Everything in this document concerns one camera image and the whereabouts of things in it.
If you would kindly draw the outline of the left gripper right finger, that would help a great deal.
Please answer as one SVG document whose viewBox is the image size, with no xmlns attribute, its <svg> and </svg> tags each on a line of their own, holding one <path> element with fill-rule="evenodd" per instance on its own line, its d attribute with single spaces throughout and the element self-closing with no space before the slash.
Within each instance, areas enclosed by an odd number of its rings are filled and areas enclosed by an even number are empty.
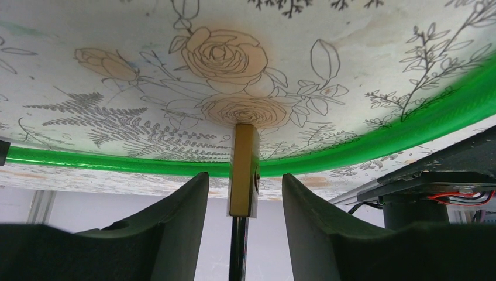
<svg viewBox="0 0 496 281">
<path fill-rule="evenodd" d="M 282 195 L 295 280 L 494 280 L 495 225 L 375 226 L 285 174 Z"/>
</svg>

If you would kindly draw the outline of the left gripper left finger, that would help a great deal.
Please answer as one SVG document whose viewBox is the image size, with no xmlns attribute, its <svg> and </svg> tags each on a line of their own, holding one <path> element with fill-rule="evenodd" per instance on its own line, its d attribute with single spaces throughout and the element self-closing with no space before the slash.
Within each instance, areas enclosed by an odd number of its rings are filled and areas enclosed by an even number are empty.
<svg viewBox="0 0 496 281">
<path fill-rule="evenodd" d="M 199 173 L 168 197 L 102 229 L 1 225 L 2 280 L 194 280 L 208 201 Z"/>
</svg>

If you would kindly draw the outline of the green cable lock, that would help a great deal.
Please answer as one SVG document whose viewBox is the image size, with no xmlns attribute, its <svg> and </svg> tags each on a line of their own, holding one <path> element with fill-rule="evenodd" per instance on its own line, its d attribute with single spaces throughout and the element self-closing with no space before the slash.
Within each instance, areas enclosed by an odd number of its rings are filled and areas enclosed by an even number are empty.
<svg viewBox="0 0 496 281">
<path fill-rule="evenodd" d="M 358 140 L 309 155 L 260 162 L 261 175 L 304 174 L 355 165 L 441 138 L 495 115 L 494 57 L 480 70 L 462 77 L 455 86 L 459 88 L 456 93 L 430 104 L 406 121 L 393 122 L 388 129 L 378 129 Z M 132 159 L 22 148 L 1 142 L 1 164 L 5 163 L 173 176 L 208 172 L 213 177 L 228 177 L 230 172 L 228 162 Z"/>
</svg>

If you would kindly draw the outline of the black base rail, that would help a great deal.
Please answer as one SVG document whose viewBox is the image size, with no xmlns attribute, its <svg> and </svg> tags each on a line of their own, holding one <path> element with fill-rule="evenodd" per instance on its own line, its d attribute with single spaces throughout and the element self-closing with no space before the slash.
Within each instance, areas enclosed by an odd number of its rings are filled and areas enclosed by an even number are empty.
<svg viewBox="0 0 496 281">
<path fill-rule="evenodd" d="M 448 222 L 448 207 L 478 209 L 495 198 L 495 127 L 380 177 L 357 194 L 381 209 L 387 229 L 415 222 Z"/>
</svg>

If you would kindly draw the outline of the brass padlock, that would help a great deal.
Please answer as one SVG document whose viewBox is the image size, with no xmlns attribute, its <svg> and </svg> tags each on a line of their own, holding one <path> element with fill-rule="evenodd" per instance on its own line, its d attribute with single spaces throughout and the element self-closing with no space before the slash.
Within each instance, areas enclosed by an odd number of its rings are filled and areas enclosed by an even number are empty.
<svg viewBox="0 0 496 281">
<path fill-rule="evenodd" d="M 228 214 L 232 217 L 229 280 L 245 280 L 249 218 L 256 217 L 259 135 L 254 125 L 237 124 L 230 163 Z"/>
</svg>

